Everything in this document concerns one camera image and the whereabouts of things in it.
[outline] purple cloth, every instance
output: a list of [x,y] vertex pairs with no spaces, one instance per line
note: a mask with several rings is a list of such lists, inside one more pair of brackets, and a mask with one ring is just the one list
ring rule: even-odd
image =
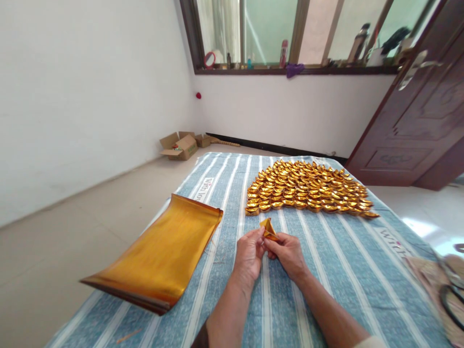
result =
[[287,78],[299,75],[304,69],[304,64],[287,64]]

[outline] folded gold paper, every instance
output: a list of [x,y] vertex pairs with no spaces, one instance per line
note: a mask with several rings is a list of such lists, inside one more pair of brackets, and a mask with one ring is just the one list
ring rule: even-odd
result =
[[162,315],[184,293],[222,214],[173,194],[166,211],[116,262],[81,282]]
[[365,186],[345,173],[345,169],[333,170],[315,162],[279,160],[258,173],[247,193],[246,215],[285,206],[314,213],[322,210],[366,219],[379,217],[370,212],[374,204],[366,199]]
[[268,217],[266,220],[261,221],[260,226],[264,226],[264,234],[263,234],[264,238],[267,238],[273,241],[279,240],[279,237],[277,237],[277,234],[274,231],[274,227],[272,227],[270,217]]

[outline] window sill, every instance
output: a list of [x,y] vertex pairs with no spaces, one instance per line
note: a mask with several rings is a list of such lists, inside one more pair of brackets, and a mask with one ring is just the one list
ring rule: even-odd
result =
[[[352,68],[311,68],[299,75],[396,75],[398,66],[352,67]],[[195,75],[287,75],[286,69],[195,69]]]

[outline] bottle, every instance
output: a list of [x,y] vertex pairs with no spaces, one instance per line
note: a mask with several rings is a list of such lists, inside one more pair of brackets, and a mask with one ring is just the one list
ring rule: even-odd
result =
[[348,65],[353,65],[358,60],[359,56],[361,55],[361,51],[364,47],[364,42],[366,41],[367,35],[369,35],[369,28],[371,24],[366,23],[361,27],[361,31],[356,35],[354,38],[354,44],[351,48],[351,52],[348,56]]
[[279,68],[285,69],[285,64],[287,63],[287,49],[289,47],[289,41],[284,40],[282,41],[282,48],[280,51],[280,63]]
[[253,65],[251,64],[251,56],[248,56],[248,61],[247,61],[247,69],[253,69]]

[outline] blue striped tablecloth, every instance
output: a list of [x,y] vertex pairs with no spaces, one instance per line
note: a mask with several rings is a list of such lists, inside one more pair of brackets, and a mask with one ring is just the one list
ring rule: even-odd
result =
[[[311,156],[203,155],[176,193],[220,207],[224,217],[177,305],[159,317],[95,291],[47,347],[189,347],[224,290],[237,239],[258,228],[266,217],[272,218],[276,231],[300,239],[311,272],[371,334],[390,347],[449,347],[427,294],[401,259],[401,252],[407,250],[409,255],[433,260],[430,246],[371,192],[368,199],[381,214],[372,221],[292,208],[245,216],[247,188],[260,170],[280,159],[342,168],[335,160]],[[392,248],[397,242],[404,248]],[[242,345],[325,346],[301,292],[278,260],[263,258]]]

